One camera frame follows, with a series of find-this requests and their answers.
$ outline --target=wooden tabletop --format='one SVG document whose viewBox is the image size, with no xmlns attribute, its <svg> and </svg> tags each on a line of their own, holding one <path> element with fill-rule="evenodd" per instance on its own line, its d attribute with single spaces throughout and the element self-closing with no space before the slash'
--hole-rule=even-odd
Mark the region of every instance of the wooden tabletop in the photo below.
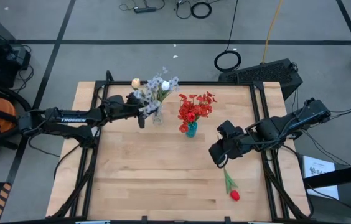
<svg viewBox="0 0 351 224">
<path fill-rule="evenodd" d="M 79 82 L 73 110 L 88 110 L 94 82 Z M 197 134 L 187 138 L 179 131 L 178 93 L 164 101 L 164 123 L 154 126 L 147 118 L 139 129 L 136 119 L 119 120 L 103 127 L 95 168 L 89 219 L 270 221 L 266 185 L 260 153 L 251 151 L 242 158 L 230 160 L 227 171 L 239 186 L 240 201 L 234 202 L 225 192 L 222 169 L 213 163 L 208 149 L 217 141 L 218 125 L 230 120 L 245 128 L 255 122 L 250 90 L 247 86 L 181 86 L 180 93 L 216 95 L 213 113 L 199 119 Z M 279 83 L 264 83 L 270 116 L 284 116 L 286 109 Z M 109 95 L 128 95 L 129 86 L 110 86 Z M 260 109 L 260 94 L 256 92 Z M 67 139 L 62 156 L 77 145 Z M 294 149 L 291 140 L 286 145 Z M 81 149 L 66 158 L 57 171 L 47 215 L 55 213 L 72 192 Z M 279 166 L 284 188 L 294 203 L 309 214 L 299 164 L 291 152 L 280 149 Z M 279 197 L 274 189 L 278 216 Z M 80 205 L 84 192 L 81 193 Z"/>
</svg>

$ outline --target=gray floor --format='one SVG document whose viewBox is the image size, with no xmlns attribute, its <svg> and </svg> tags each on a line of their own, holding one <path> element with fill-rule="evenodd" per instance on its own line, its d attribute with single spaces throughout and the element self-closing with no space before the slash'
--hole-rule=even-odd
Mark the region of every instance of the gray floor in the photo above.
<svg viewBox="0 0 351 224">
<path fill-rule="evenodd" d="M 0 0 L 0 22 L 21 40 L 55 40 L 70 0 Z M 149 0 L 160 5 L 159 0 Z M 150 14 L 120 11 L 127 0 L 76 0 L 64 40 L 166 40 L 228 39 L 234 1 L 213 4 L 204 20 L 178 19 L 174 1 Z M 343 3 L 351 17 L 351 0 Z M 240 1 L 232 35 L 234 40 L 265 40 L 277 1 Z M 184 8 L 180 15 L 185 15 Z M 351 33 L 335 0 L 285 0 L 276 21 L 273 40 L 351 40 Z M 52 53 L 53 45 L 31 45 L 34 78 L 21 92 L 33 104 Z M 61 45 L 52 68 L 41 108 L 70 108 L 79 81 L 102 80 L 110 70 L 115 80 L 147 79 L 166 67 L 181 80 L 216 80 L 213 60 L 225 45 Z M 242 67 L 261 62 L 264 45 L 231 45 L 242 56 Z M 267 61 L 289 58 L 299 66 L 304 80 L 300 104 L 310 97 L 321 99 L 331 110 L 351 108 L 351 45 L 270 45 Z M 222 67 L 234 58 L 222 58 Z M 293 99 L 286 101 L 288 111 Z M 328 151 L 351 163 L 351 114 L 320 125 L 310 133 Z M 39 136 L 37 147 L 59 154 L 63 140 Z M 296 142 L 304 155 L 329 160 L 304 136 Z M 15 152 L 0 150 L 0 181 L 5 181 Z M 26 148 L 3 222 L 44 218 L 53 184 L 57 158 Z M 316 218 L 351 222 L 316 211 Z"/>
</svg>

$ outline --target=white tulip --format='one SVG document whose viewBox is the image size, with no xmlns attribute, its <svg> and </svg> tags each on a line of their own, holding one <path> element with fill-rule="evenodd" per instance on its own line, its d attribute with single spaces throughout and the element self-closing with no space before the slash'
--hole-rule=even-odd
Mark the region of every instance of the white tulip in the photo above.
<svg viewBox="0 0 351 224">
<path fill-rule="evenodd" d="M 131 86 L 133 89 L 138 89 L 140 86 L 139 78 L 135 78 L 131 81 Z"/>
<path fill-rule="evenodd" d="M 163 81 L 162 90 L 166 91 L 166 90 L 169 90 L 169 88 L 170 88 L 170 83 L 168 81 Z"/>
</svg>

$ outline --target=glass vase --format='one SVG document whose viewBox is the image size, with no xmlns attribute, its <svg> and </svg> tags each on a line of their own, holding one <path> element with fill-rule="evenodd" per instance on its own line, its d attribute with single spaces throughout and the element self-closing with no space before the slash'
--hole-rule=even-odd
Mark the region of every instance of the glass vase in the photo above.
<svg viewBox="0 0 351 224">
<path fill-rule="evenodd" d="M 159 107 L 155 113 L 152 114 L 153 125 L 161 125 L 163 123 L 162 107 Z"/>
<path fill-rule="evenodd" d="M 196 135 L 196 130 L 198 129 L 198 123 L 193 122 L 188 124 L 188 131 L 185 133 L 187 137 L 193 138 Z"/>
</svg>

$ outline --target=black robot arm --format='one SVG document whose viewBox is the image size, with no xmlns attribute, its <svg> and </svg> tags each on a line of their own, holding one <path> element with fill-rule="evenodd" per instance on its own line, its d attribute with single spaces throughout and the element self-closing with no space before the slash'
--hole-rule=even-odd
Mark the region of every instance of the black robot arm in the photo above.
<svg viewBox="0 0 351 224">
<path fill-rule="evenodd" d="M 107 122 L 118 119 L 137 117 L 140 128 L 144 128 L 144 115 L 139 111 L 144 105 L 130 93 L 127 102 L 120 95 L 110 96 L 101 105 L 88 111 L 60 110 L 49 108 L 46 110 L 28 111 L 18 119 L 19 130 L 23 136 L 49 134 L 64 138 L 76 139 L 81 147 L 94 147 L 94 136 L 91 128 L 103 126 Z M 86 123 L 79 127 L 62 123 Z"/>
<path fill-rule="evenodd" d="M 330 111 L 320 101 L 311 98 L 304 106 L 283 117 L 273 116 L 247 127 L 244 133 L 241 127 L 234 127 L 225 121 L 217 131 L 222 135 L 208 150 L 218 168 L 227 164 L 228 159 L 242 157 L 252 149 L 260 152 L 282 146 L 286 137 L 299 130 L 307 130 L 310 125 L 329 120 Z"/>
</svg>

